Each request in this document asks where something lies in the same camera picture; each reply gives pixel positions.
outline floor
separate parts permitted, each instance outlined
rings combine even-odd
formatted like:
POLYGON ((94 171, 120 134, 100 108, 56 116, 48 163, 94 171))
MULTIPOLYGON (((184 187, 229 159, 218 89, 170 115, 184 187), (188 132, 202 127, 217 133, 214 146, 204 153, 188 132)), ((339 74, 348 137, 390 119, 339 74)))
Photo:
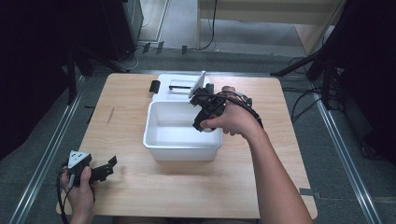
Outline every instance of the floor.
MULTIPOLYGON (((142 42, 158 43, 169 49, 196 48, 196 0, 142 0, 147 26, 142 42), (160 12, 163 19, 152 12, 160 12)), ((201 47, 211 39, 212 20, 201 20, 201 47)), ((254 21, 215 21, 215 35, 207 50, 248 54, 304 57, 306 53, 293 24, 254 21)))

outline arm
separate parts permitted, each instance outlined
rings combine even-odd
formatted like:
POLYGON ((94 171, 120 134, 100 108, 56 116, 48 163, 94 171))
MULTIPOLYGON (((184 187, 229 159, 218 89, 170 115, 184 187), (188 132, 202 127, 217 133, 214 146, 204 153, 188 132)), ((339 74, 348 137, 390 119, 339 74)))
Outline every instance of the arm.
MULTIPOLYGON (((79 188, 73 187, 67 194, 67 199, 72 206, 72 220, 70 224, 89 224, 92 222, 94 209, 93 209, 93 193, 90 186, 91 168, 86 166, 81 174, 79 188)), ((64 185, 64 191, 67 193, 69 177, 67 176, 67 169, 61 178, 64 185)))
POLYGON ((222 128, 225 133, 242 134, 247 139, 263 223, 312 223, 304 201, 276 155, 268 134, 244 108, 228 102, 220 117, 204 120, 201 126, 222 128))

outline white plastic bin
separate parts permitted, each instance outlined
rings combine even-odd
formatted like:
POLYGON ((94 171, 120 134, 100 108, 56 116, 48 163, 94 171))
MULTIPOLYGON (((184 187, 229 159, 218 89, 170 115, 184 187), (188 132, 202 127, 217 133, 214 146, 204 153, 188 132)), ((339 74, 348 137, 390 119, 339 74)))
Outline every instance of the white plastic bin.
POLYGON ((222 132, 200 133, 192 124, 201 107, 189 102, 151 102, 143 144, 157 161, 212 161, 222 132))

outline gray floor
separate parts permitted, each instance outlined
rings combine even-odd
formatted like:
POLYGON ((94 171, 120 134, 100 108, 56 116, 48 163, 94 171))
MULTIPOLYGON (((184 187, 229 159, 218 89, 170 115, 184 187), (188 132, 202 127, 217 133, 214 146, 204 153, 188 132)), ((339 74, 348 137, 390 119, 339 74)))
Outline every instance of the gray floor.
MULTIPOLYGON (((195 32, 191 34, 185 32, 185 29, 194 29, 195 21, 184 26, 184 22, 190 20, 187 18, 190 16, 190 12, 183 13, 187 9, 178 10, 177 7, 190 8, 193 2, 195 1, 171 0, 169 2, 168 12, 164 18, 163 29, 159 37, 159 40, 164 41, 166 46, 161 54, 156 54, 156 49, 150 49, 147 53, 142 53, 139 50, 135 55, 139 60, 138 64, 134 55, 122 64, 127 67, 137 65, 132 72, 206 70, 209 72, 233 72, 246 76, 268 76, 268 72, 275 72, 288 66, 293 57, 304 56, 301 45, 298 45, 298 41, 294 42, 295 31, 289 25, 267 24, 267 26, 274 26, 275 29, 281 30, 278 32, 268 31, 268 34, 285 35, 284 37, 262 35, 262 37, 256 39, 256 31, 246 31, 241 34, 245 36, 228 36, 229 38, 226 38, 227 41, 225 41, 220 34, 223 28, 218 27, 222 24, 220 22, 216 23, 219 32, 216 33, 216 45, 213 45, 213 47, 216 47, 213 50, 189 50, 187 54, 182 55, 178 46, 195 46, 195 32), (176 22, 175 18, 177 16, 186 16, 186 20, 182 23, 176 22), (264 45, 264 49, 252 48, 251 51, 243 51, 248 47, 234 48, 235 45, 246 45, 245 41, 247 39, 251 39, 248 43, 254 43, 252 45, 264 45), (276 42, 276 40, 282 39, 287 41, 276 42)), ((207 25, 207 21, 202 21, 203 28, 205 24, 207 25)), ((207 41, 204 36, 208 36, 208 33, 205 35, 203 32, 203 43, 207 41)), ((111 71, 108 68, 96 65, 93 77, 88 77, 76 114, 68 126, 64 139, 59 145, 24 223, 61 223, 61 219, 55 212, 56 172, 59 165, 67 158, 69 151, 79 148, 92 114, 92 109, 86 108, 85 105, 96 105, 106 78, 110 73, 111 71)), ((281 84, 284 88, 309 88, 304 75, 299 74, 281 78, 281 84)), ((285 91, 284 93, 288 108, 291 110, 301 93, 294 91, 285 91)), ((35 168, 66 109, 66 101, 67 92, 57 100, 51 110, 37 124, 25 144, 0 161, 0 188, 2 189, 0 191, 0 223, 7 223, 17 208, 22 193, 34 174, 35 168)), ((314 98, 311 95, 306 96, 298 104, 297 110, 303 110, 313 101, 314 98)), ((364 158, 361 154, 359 141, 351 131, 345 115, 338 111, 332 112, 332 114, 336 117, 336 123, 344 137, 349 153, 375 200, 375 206, 384 223, 396 223, 396 213, 394 212, 396 211, 396 189, 394 188, 396 185, 396 178, 394 178, 396 167, 387 161, 371 161, 364 158)), ((318 108, 313 107, 294 122, 293 126, 308 179, 312 190, 318 195, 316 197, 318 217, 315 219, 315 223, 365 223, 366 219, 361 211, 360 204, 349 183, 318 108)), ((111 222, 112 217, 96 217, 93 223, 111 222)))

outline small black object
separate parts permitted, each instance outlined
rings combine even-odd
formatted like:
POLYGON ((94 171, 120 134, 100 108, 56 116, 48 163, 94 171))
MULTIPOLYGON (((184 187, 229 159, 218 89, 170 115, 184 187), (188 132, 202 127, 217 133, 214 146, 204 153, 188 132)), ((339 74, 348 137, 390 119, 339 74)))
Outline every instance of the small black object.
POLYGON ((151 86, 149 87, 149 91, 150 92, 154 92, 154 93, 158 93, 158 91, 160 90, 160 86, 161 86, 161 81, 152 80, 151 81, 151 86))
POLYGON ((212 129, 204 129, 201 127, 201 122, 206 119, 213 119, 215 117, 219 117, 222 115, 225 109, 225 103, 227 101, 233 102, 236 105, 241 106, 246 109, 255 120, 262 126, 262 119, 260 115, 254 111, 252 106, 252 99, 247 98, 246 95, 238 94, 236 92, 232 92, 235 96, 237 96, 240 100, 234 99, 232 97, 227 97, 226 95, 221 95, 222 92, 217 94, 214 93, 214 85, 212 83, 207 83, 204 88, 198 88, 194 93, 193 97, 190 100, 190 104, 196 106, 199 105, 202 109, 198 113, 197 117, 194 120, 192 126, 198 130, 199 132, 213 132, 216 128, 212 129))
POLYGON ((183 87, 183 86, 169 86, 169 90, 172 89, 184 89, 184 90, 190 90, 191 87, 183 87))
POLYGON ((187 46, 183 45, 183 47, 181 47, 181 54, 185 55, 187 53, 187 46))
MULTIPOLYGON (((71 152, 71 157, 73 156, 86 156, 83 160, 81 160, 79 163, 75 164, 72 168, 68 168, 68 176, 70 177, 74 177, 69 179, 69 190, 72 190, 72 188, 75 187, 79 187, 80 185, 80 178, 81 178, 81 174, 84 171, 84 168, 86 166, 90 166, 90 161, 92 160, 92 156, 91 154, 85 154, 85 155, 81 155, 81 154, 72 154, 73 151, 71 152)), ((61 177, 62 174, 64 172, 64 167, 69 164, 70 160, 66 160, 66 162, 64 162, 61 165, 61 171, 59 172, 59 174, 56 177, 56 188, 57 188, 57 194, 58 194, 58 203, 61 209, 61 218, 64 224, 69 223, 66 217, 66 213, 64 212, 64 203, 61 197, 61 177)), ((94 169, 91 169, 91 178, 90 178, 90 184, 93 183, 94 181, 100 180, 100 181, 105 181, 108 175, 112 175, 113 174, 113 167, 117 164, 117 157, 114 156, 113 158, 111 158, 108 161, 108 164, 103 165, 103 166, 99 166, 96 167, 94 169)))
MULTIPOLYGON (((86 166, 90 166, 91 160, 92 157, 90 154, 87 158, 76 164, 73 168, 69 169, 69 177, 70 175, 75 175, 73 183, 74 186, 79 187, 82 171, 86 166)), ((111 160, 108 161, 108 164, 91 169, 92 173, 90 178, 90 184, 97 180, 100 180, 101 182, 105 181, 108 175, 113 174, 113 167, 116 164, 117 157, 114 156, 113 158, 111 158, 111 160)))
POLYGON ((150 43, 148 42, 145 47, 143 48, 143 53, 147 53, 149 51, 150 43))
POLYGON ((158 48, 157 48, 157 53, 156 54, 161 54, 161 52, 163 52, 163 43, 164 41, 160 42, 158 44, 158 48))
POLYGON ((193 94, 190 103, 192 105, 199 105, 202 109, 198 113, 194 120, 192 126, 199 132, 211 132, 216 129, 204 130, 200 123, 203 120, 214 118, 215 116, 220 116, 224 112, 225 98, 216 97, 214 94, 214 85, 212 83, 207 83, 204 88, 198 88, 193 94))

